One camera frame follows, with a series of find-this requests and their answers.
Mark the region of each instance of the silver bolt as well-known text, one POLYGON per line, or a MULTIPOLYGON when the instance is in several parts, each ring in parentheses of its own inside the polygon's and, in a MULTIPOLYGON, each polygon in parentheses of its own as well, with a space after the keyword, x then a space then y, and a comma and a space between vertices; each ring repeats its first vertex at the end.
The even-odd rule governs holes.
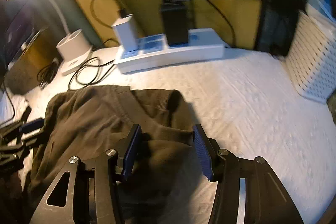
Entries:
POLYGON ((263 157, 256 157, 257 163, 264 164, 265 159, 263 157))
POLYGON ((114 149, 109 149, 106 151, 106 155, 107 156, 113 156, 116 153, 116 151, 114 149))
POLYGON ((226 156, 229 154, 229 151, 227 151, 226 149, 222 148, 222 149, 219 149, 218 150, 218 153, 221 155, 221 156, 226 156))
POLYGON ((76 157, 76 156, 72 156, 70 159, 69 159, 69 162, 71 163, 71 164, 74 164, 74 163, 76 163, 78 161, 78 157, 76 157))

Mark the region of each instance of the folded garment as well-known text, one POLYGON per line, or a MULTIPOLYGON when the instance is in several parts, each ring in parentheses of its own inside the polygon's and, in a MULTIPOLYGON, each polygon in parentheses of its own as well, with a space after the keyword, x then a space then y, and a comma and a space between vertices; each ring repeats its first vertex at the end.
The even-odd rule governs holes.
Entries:
POLYGON ((176 90, 92 86, 53 97, 41 129, 49 136, 34 151, 27 177, 27 219, 66 161, 99 156, 127 136, 134 123, 143 137, 132 175, 118 185, 126 222, 156 223, 175 175, 192 151, 189 105, 176 90))

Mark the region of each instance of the white power adapter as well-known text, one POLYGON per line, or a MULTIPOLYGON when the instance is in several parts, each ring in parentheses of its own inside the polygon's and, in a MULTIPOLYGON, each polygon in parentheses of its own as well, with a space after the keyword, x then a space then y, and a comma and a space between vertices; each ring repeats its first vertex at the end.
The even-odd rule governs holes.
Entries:
POLYGON ((112 27, 125 52, 135 51, 139 48, 137 28, 133 15, 118 18, 112 27))

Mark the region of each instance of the white table surface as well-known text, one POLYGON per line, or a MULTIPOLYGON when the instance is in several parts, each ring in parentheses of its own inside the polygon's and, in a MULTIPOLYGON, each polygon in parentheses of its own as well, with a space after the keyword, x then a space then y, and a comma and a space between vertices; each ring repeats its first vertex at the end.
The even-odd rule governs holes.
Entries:
MULTIPOLYGON (((93 56, 108 62, 116 52, 101 49, 93 56)), ((88 68, 80 79, 90 81, 95 73, 88 68)), ((49 100, 67 91, 71 75, 58 74, 44 90, 26 94, 32 107, 29 119, 44 117, 49 100)), ((307 224, 320 218, 336 193, 336 130, 327 105, 301 97, 281 62, 266 53, 226 49, 222 60, 126 75, 115 68, 100 85, 181 91, 208 137, 239 157, 263 156, 268 161, 307 224)), ((73 82, 72 88, 79 87, 73 82)), ((216 184, 204 176, 189 183, 189 172, 179 175, 160 223, 208 223, 216 184)), ((240 200, 238 223, 243 223, 244 197, 240 200)))

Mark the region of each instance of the black power adapter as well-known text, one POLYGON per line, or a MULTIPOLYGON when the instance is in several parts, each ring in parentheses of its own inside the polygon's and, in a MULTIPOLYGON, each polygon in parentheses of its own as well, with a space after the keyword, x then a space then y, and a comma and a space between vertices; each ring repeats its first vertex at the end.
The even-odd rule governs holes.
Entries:
POLYGON ((187 10, 182 2, 164 0, 161 5, 163 27, 169 46, 188 43, 187 10))

